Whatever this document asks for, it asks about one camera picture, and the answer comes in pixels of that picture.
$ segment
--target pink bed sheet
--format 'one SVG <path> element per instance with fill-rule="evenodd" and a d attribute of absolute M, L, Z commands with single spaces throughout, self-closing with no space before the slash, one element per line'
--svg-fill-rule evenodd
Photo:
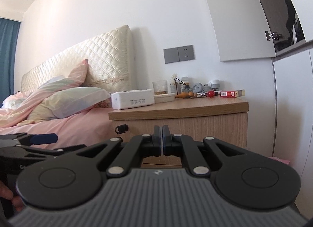
<path fill-rule="evenodd" d="M 106 139 L 116 137 L 108 113 L 112 108 L 93 108 L 63 119 L 43 121 L 21 127 L 0 128 L 0 135 L 18 132 L 33 134 L 56 133 L 58 141 L 36 147 L 53 149 L 72 145 L 90 146 Z"/>

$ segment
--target gray switch plate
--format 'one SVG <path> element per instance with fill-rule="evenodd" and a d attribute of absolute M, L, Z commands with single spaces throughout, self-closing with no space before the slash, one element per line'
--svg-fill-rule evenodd
<path fill-rule="evenodd" d="M 178 56 L 179 56 L 179 61 L 186 61 L 186 60 L 195 59 L 195 55 L 193 52 L 193 46 L 188 45 L 188 46 L 178 47 Z"/>
<path fill-rule="evenodd" d="M 164 49 L 163 52 L 164 52 L 164 61 L 166 64 L 179 62 L 178 48 Z"/>

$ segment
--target curtain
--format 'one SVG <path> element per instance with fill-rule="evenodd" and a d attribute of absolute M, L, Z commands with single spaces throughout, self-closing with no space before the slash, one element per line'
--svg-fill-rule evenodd
<path fill-rule="evenodd" d="M 14 94 L 14 61 L 19 21 L 0 18 L 0 106 Z"/>

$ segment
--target metal hinge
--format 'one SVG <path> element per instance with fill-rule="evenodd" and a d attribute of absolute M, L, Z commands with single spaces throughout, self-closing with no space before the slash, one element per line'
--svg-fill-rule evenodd
<path fill-rule="evenodd" d="M 279 41 L 280 38 L 284 38 L 282 34 L 278 34 L 277 32 L 273 32 L 270 34 L 268 31 L 265 31 L 265 34 L 268 41 L 270 41 L 271 38 L 273 38 L 273 40 L 275 41 Z"/>

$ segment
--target headboard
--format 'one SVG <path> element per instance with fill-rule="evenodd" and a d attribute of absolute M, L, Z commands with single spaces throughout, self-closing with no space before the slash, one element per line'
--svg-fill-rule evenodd
<path fill-rule="evenodd" d="M 67 77 L 83 59 L 89 64 L 83 86 L 112 93 L 137 89 L 132 34 L 124 25 L 67 48 L 33 68 L 22 77 L 21 92 L 29 94 L 53 77 Z"/>

